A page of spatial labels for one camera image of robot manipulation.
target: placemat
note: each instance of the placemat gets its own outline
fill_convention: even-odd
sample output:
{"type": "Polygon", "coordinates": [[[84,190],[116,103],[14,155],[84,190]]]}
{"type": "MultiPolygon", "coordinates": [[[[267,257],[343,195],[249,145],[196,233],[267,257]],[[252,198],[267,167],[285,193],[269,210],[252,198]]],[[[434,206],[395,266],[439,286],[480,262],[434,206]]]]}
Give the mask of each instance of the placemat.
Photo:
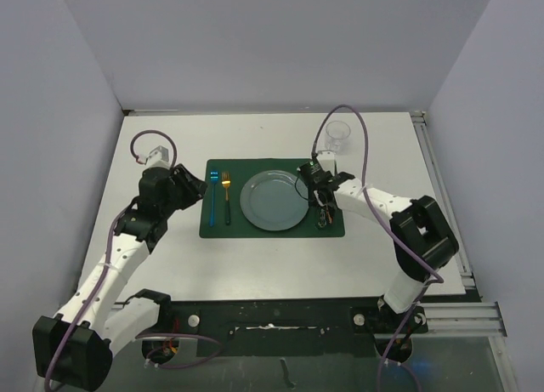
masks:
{"type": "Polygon", "coordinates": [[[304,158],[258,158],[258,159],[212,159],[206,166],[206,182],[208,186],[204,195],[201,211],[200,237],[202,238],[255,238],[255,237],[342,237],[345,235],[342,211],[336,211],[334,221],[327,227],[320,229],[317,226],[318,210],[309,209],[306,217],[289,230],[271,232],[259,229],[251,224],[240,207],[240,193],[244,184],[256,173],[272,169],[287,171],[297,175],[297,168],[309,161],[304,158]],[[210,212],[212,211],[212,186],[210,172],[219,172],[219,182],[215,188],[215,225],[211,227],[210,212]],[[221,173],[229,171],[231,185],[230,195],[230,225],[224,222],[224,188],[221,185],[221,173]]]}

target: white tabletop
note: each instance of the white tabletop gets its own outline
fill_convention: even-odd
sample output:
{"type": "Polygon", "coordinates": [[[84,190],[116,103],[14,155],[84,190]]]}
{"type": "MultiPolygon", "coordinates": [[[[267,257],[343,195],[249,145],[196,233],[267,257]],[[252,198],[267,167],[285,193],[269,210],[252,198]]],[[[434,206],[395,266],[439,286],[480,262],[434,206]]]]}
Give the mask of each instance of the white tabletop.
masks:
{"type": "MultiPolygon", "coordinates": [[[[105,249],[111,221],[138,194],[143,168],[128,146],[139,131],[154,128],[178,146],[178,162],[204,179],[210,158],[309,157],[323,114],[129,116],[122,125],[82,271],[84,280],[105,249]]],[[[363,132],[354,115],[337,114],[352,129],[338,169],[360,176],[363,132]]],[[[368,183],[399,196],[434,196],[408,113],[366,113],[370,135],[368,183]]],[[[146,135],[137,151],[167,141],[146,135]]],[[[173,300],[372,297],[384,293],[399,266],[382,228],[344,213],[346,236],[299,239],[201,239],[201,202],[176,212],[155,251],[136,270],[120,300],[142,288],[173,300]]],[[[465,293],[456,261],[440,274],[442,285],[428,294],[465,293]]]]}

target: gray wall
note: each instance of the gray wall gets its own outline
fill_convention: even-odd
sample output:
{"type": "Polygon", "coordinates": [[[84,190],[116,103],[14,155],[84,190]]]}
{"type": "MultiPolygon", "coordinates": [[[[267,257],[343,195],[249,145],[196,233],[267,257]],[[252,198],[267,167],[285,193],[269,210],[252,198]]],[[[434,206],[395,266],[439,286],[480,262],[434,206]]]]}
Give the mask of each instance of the gray wall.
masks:
{"type": "Polygon", "coordinates": [[[491,0],[429,129],[478,287],[499,300],[523,392],[542,390],[544,0],[491,0]]]}
{"type": "Polygon", "coordinates": [[[427,108],[489,0],[66,0],[125,109],[427,108]]]}
{"type": "Polygon", "coordinates": [[[0,0],[0,385],[75,283],[122,113],[63,0],[0,0]]]}

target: cup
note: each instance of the cup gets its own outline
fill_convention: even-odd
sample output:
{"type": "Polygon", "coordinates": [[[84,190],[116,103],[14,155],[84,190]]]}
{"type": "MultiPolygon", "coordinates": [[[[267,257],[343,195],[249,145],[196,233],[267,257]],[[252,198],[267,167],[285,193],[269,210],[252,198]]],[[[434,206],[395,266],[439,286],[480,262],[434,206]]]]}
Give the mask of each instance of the cup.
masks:
{"type": "Polygon", "coordinates": [[[325,128],[325,148],[333,152],[341,152],[345,148],[346,141],[351,134],[351,128],[345,122],[329,122],[325,128]]]}

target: plate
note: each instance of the plate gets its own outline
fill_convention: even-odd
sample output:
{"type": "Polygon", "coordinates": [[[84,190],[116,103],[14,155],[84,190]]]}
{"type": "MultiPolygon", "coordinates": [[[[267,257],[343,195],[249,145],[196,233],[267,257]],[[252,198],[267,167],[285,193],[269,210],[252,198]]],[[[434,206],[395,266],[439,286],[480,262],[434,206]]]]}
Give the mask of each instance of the plate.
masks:
{"type": "Polygon", "coordinates": [[[240,206],[252,224],[264,230],[287,230],[304,219],[308,202],[306,185],[292,173],[280,170],[253,175],[241,189],[240,206]]]}

